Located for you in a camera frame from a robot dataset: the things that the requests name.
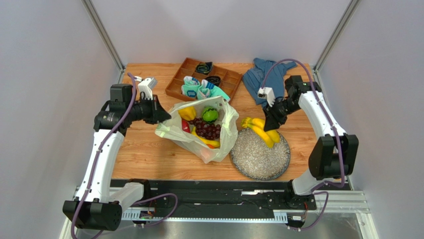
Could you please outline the single yellow banana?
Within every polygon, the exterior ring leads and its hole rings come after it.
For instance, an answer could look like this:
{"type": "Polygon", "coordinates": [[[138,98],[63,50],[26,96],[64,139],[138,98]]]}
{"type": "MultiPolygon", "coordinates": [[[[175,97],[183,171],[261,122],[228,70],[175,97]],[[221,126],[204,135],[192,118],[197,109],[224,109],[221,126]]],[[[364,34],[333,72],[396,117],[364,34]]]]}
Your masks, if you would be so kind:
{"type": "Polygon", "coordinates": [[[191,134],[192,135],[194,135],[194,136],[196,136],[200,141],[202,141],[204,144],[210,144],[210,145],[213,145],[215,148],[219,148],[220,147],[220,142],[219,141],[216,141],[216,140],[209,140],[209,139],[205,139],[205,138],[202,138],[202,137],[200,137],[197,133],[196,133],[196,127],[194,127],[193,128],[193,130],[192,130],[192,132],[191,132],[191,134]]]}

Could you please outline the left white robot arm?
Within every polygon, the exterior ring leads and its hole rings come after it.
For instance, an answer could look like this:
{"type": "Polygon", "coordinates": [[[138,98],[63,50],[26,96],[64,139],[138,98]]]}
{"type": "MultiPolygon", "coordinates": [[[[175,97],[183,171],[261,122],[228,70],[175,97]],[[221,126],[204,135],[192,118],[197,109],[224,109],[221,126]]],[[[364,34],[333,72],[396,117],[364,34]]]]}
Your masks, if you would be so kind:
{"type": "Polygon", "coordinates": [[[93,150],[75,198],[62,211],[78,229],[115,231],[122,213],[150,194],[148,180],[131,179],[110,195],[111,176],[127,129],[134,121],[158,124],[171,119],[152,93],[153,83],[114,84],[110,99],[94,119],[93,150]]]}

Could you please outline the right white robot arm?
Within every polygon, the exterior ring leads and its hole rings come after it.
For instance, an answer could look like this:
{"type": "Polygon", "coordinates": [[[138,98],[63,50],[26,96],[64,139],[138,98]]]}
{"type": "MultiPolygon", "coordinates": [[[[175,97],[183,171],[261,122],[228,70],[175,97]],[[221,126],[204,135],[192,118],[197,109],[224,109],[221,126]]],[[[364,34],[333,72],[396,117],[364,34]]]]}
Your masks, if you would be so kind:
{"type": "Polygon", "coordinates": [[[304,82],[300,76],[291,76],[285,81],[286,98],[275,97],[270,87],[261,87],[258,96],[266,99],[263,108],[265,131],[278,129],[285,124],[288,115],[303,110],[317,138],[309,156],[308,169],[291,180],[289,191],[294,195],[310,195],[331,179],[345,180],[352,174],[359,140],[348,134],[336,121],[327,107],[320,86],[304,82]]]}

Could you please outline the yellow banana bunch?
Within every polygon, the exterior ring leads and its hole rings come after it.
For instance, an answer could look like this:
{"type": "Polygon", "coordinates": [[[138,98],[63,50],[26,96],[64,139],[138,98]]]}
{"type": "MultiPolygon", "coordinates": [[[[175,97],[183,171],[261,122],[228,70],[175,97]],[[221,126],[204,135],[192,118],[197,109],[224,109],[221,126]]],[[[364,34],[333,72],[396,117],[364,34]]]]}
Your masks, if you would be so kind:
{"type": "Polygon", "coordinates": [[[268,148],[272,148],[274,144],[281,142],[280,135],[276,130],[265,131],[265,120],[263,119],[246,117],[241,121],[241,127],[253,130],[268,148]]]}

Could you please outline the translucent yellow plastic bag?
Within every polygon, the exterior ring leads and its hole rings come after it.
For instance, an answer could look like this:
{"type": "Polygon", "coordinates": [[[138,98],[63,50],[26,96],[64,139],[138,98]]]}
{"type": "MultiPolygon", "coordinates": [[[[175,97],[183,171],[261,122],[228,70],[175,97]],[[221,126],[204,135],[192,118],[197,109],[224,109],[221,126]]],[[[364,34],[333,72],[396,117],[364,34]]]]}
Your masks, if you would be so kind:
{"type": "Polygon", "coordinates": [[[161,138],[169,139],[181,148],[195,154],[204,163],[221,162],[234,147],[238,135],[236,120],[239,118],[239,114],[223,97],[177,103],[169,110],[169,114],[172,118],[158,124],[155,134],[161,138]],[[216,108],[219,113],[217,123],[221,125],[220,147],[216,149],[209,148],[198,137],[184,132],[182,130],[182,118],[178,114],[178,110],[194,107],[197,117],[200,117],[203,109],[208,106],[216,108]]]}

